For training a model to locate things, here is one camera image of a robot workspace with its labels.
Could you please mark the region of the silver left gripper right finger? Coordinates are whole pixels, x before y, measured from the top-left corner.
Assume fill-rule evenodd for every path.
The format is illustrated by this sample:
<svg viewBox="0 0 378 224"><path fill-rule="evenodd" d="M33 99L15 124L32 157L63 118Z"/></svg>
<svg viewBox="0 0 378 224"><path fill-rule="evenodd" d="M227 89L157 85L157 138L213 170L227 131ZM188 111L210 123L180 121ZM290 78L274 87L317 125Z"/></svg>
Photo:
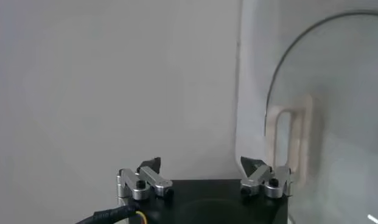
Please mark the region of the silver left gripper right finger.
<svg viewBox="0 0 378 224"><path fill-rule="evenodd" d="M245 177L240 181L240 196L243 200L263 195L269 199L291 197L292 171L288 166L272 167L261 159L240 157Z"/></svg>

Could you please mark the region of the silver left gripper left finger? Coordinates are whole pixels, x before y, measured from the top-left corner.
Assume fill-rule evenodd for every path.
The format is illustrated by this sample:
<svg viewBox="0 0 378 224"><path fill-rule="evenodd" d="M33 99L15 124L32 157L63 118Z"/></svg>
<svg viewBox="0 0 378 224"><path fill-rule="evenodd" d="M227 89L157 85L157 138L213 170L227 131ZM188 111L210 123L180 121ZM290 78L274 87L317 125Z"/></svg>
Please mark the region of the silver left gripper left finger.
<svg viewBox="0 0 378 224"><path fill-rule="evenodd" d="M153 194L169 199L173 195L173 182L160 175L161 158L143 161L136 170L120 169L116 175L116 199L119 206L131 201L147 201Z"/></svg>

